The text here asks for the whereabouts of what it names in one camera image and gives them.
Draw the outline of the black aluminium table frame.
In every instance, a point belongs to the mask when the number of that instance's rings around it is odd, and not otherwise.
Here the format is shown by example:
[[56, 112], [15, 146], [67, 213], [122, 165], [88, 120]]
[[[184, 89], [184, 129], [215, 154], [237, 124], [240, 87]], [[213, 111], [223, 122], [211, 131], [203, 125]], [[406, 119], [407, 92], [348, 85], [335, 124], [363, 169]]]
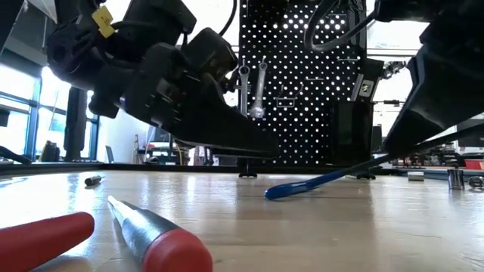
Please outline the black aluminium table frame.
[[146, 171], [146, 172], [200, 172], [200, 173], [237, 173], [236, 166], [180, 166], [146, 165], [101, 162], [41, 162], [33, 163], [25, 156], [13, 153], [0, 146], [0, 157], [12, 159], [15, 163], [0, 163], [0, 176], [39, 175], [88, 171]]

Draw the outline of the black computer monitor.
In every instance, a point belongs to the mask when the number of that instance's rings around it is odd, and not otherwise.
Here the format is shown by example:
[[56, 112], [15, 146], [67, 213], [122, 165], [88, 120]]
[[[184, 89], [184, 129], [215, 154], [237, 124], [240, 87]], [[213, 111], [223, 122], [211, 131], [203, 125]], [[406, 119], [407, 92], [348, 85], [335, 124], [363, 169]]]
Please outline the black computer monitor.
[[484, 131], [472, 134], [458, 140], [459, 147], [482, 147], [484, 148]]

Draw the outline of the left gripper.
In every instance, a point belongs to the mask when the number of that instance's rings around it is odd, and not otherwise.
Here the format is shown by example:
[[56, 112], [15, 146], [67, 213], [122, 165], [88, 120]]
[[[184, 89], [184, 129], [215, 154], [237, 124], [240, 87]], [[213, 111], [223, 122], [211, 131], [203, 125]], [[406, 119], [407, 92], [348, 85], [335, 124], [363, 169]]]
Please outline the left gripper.
[[120, 98], [121, 108], [187, 144], [251, 157], [278, 156], [277, 138], [230, 108], [210, 74], [201, 76], [211, 57], [205, 45], [181, 50], [166, 43], [151, 46]]

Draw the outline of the black perforated pegboard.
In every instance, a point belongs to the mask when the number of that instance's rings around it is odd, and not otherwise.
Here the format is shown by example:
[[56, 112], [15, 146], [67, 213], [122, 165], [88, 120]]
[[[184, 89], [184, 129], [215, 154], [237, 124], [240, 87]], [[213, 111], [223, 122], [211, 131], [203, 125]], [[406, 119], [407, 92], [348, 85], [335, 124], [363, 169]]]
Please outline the black perforated pegboard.
[[[278, 139], [279, 155], [260, 165], [319, 167], [331, 162], [330, 108], [348, 101], [360, 63], [366, 56], [366, 35], [359, 33], [343, 45], [325, 52], [304, 46], [304, 34], [322, 0], [240, 0], [239, 56], [250, 68], [255, 85], [259, 63], [268, 64], [262, 106], [265, 115], [257, 126]], [[340, 62], [337, 58], [358, 58]], [[309, 78], [325, 79], [310, 82]], [[294, 108], [276, 108], [281, 86], [304, 84]]]

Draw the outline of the black pegboard stand box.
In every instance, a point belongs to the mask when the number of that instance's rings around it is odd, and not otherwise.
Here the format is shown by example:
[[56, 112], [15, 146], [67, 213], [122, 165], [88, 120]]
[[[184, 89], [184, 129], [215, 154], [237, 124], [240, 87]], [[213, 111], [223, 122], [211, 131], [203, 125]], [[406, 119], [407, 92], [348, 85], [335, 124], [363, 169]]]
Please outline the black pegboard stand box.
[[331, 110], [331, 162], [351, 166], [371, 158], [373, 104], [340, 101]]

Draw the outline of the blue T-handle hex key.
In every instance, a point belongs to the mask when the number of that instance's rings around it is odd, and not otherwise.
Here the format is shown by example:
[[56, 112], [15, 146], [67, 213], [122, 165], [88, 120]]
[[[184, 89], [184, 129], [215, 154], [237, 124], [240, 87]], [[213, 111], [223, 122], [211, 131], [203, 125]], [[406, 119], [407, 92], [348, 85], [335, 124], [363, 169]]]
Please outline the blue T-handle hex key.
[[388, 153], [385, 156], [381, 156], [377, 159], [372, 159], [367, 162], [359, 163], [349, 168], [344, 168], [335, 172], [327, 173], [316, 178], [309, 179], [307, 181], [293, 182], [289, 184], [280, 184], [274, 187], [270, 187], [266, 190], [264, 197], [268, 200], [280, 199], [287, 196], [296, 195], [299, 193], [305, 193], [310, 190], [326, 184], [331, 181], [335, 181], [345, 175], [353, 174], [356, 172], [362, 172], [365, 169], [374, 167], [384, 162], [398, 159], [399, 157], [406, 156], [408, 154], [420, 152], [422, 150], [428, 150], [434, 146], [444, 144], [448, 141], [455, 141], [460, 138], [466, 138], [472, 134], [484, 134], [484, 124], [476, 125], [470, 128], [465, 128], [462, 131], [457, 131], [452, 134], [447, 134], [440, 138], [433, 139], [431, 141], [424, 141], [420, 144], [409, 147], [407, 150], [399, 151], [397, 153]]

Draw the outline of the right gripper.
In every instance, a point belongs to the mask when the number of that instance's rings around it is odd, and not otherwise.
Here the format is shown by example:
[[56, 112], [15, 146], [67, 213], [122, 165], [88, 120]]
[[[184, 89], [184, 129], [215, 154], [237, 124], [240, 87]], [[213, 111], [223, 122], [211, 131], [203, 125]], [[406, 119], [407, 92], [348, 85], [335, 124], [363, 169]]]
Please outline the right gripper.
[[420, 35], [422, 45], [455, 54], [421, 50], [409, 62], [412, 89], [386, 136], [396, 153], [484, 112], [484, 11], [441, 11]]

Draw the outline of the black room column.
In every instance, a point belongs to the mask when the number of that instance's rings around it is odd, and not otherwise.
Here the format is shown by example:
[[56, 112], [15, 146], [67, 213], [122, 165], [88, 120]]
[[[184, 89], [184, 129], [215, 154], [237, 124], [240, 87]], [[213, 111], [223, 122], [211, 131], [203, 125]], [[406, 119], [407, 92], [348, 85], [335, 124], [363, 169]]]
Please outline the black room column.
[[87, 91], [71, 86], [64, 131], [65, 161], [67, 162], [81, 158], [80, 153], [85, 143], [86, 109]]

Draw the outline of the black bag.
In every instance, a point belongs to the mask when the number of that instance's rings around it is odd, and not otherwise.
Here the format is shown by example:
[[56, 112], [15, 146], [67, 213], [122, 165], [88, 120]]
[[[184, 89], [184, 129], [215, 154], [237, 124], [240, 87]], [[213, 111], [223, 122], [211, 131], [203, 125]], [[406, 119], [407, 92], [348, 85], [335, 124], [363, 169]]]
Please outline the black bag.
[[39, 156], [40, 162], [58, 162], [60, 160], [60, 148], [55, 142], [46, 141]]

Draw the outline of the chrome combination wrench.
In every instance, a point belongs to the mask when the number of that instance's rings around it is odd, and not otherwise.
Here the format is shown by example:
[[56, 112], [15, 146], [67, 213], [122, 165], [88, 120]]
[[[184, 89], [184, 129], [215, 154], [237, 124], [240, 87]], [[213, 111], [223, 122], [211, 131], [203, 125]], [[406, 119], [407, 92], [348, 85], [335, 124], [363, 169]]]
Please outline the chrome combination wrench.
[[263, 57], [262, 61], [259, 63], [259, 75], [256, 83], [255, 100], [253, 102], [252, 107], [250, 108], [250, 115], [256, 119], [261, 119], [265, 115], [265, 110], [262, 106], [262, 101], [263, 101], [263, 92], [265, 88], [265, 75], [266, 75], [267, 68], [268, 68], [268, 64], [265, 62], [265, 57]]
[[243, 62], [243, 65], [239, 68], [238, 72], [240, 76], [240, 112], [243, 116], [247, 116], [247, 93], [249, 88], [248, 80], [250, 68], [245, 65], [245, 62]]

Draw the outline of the dark workstation monitor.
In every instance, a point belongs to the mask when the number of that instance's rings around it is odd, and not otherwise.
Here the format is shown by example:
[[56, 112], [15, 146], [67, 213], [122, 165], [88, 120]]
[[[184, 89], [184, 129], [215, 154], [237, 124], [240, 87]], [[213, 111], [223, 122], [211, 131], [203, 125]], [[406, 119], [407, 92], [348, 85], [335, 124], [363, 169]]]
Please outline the dark workstation monitor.
[[147, 141], [148, 142], [173, 142], [174, 137], [167, 131], [163, 130], [161, 127], [151, 126], [148, 129]]

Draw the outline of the yellow tag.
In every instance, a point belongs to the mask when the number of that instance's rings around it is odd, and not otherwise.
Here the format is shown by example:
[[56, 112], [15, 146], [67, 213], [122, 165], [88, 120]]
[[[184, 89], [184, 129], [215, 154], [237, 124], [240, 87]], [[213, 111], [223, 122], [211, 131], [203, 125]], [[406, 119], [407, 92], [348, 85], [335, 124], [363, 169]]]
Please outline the yellow tag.
[[98, 26], [98, 32], [104, 37], [109, 38], [115, 33], [115, 29], [111, 26], [113, 17], [106, 6], [100, 6], [92, 13], [92, 19]]

